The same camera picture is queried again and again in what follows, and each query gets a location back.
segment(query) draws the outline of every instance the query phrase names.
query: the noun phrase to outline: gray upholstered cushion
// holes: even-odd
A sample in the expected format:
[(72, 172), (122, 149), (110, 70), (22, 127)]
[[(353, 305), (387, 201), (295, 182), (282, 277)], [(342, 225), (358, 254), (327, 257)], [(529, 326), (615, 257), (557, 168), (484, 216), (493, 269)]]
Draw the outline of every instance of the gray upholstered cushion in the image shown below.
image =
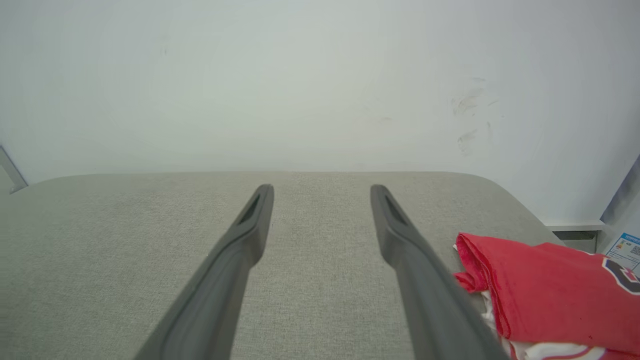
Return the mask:
[(410, 359), (394, 271), (369, 187), (389, 187), (452, 272), (459, 231), (559, 243), (495, 183), (450, 173), (96, 175), (30, 186), (0, 204), (8, 357), (128, 358), (252, 191), (275, 187), (235, 359)]

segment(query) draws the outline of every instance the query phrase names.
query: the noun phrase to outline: folded clothing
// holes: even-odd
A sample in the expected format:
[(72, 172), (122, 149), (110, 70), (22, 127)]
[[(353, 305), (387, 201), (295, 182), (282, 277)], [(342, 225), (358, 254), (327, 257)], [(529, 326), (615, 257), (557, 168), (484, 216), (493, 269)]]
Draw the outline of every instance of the folded clothing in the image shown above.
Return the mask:
[(460, 233), (456, 274), (490, 293), (498, 335), (528, 343), (574, 343), (640, 356), (640, 281), (601, 254)]
[(504, 351), (511, 355), (513, 360), (638, 360), (635, 356), (626, 352), (607, 350), (602, 347), (588, 347), (587, 345), (573, 343), (529, 343), (511, 341), (500, 337), (495, 328), (493, 315), (493, 302), (489, 291), (481, 292), (484, 298), (486, 312), (482, 314), (484, 322), (496, 335)]

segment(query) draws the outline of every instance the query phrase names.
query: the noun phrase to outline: red t-shirt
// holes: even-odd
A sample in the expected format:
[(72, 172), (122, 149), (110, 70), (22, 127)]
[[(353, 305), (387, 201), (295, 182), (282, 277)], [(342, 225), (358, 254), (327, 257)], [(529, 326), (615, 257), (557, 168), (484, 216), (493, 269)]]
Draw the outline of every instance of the red t-shirt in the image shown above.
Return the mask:
[(490, 290), (497, 331), (513, 341), (576, 343), (640, 355), (640, 281), (601, 254), (460, 233), (456, 274)]

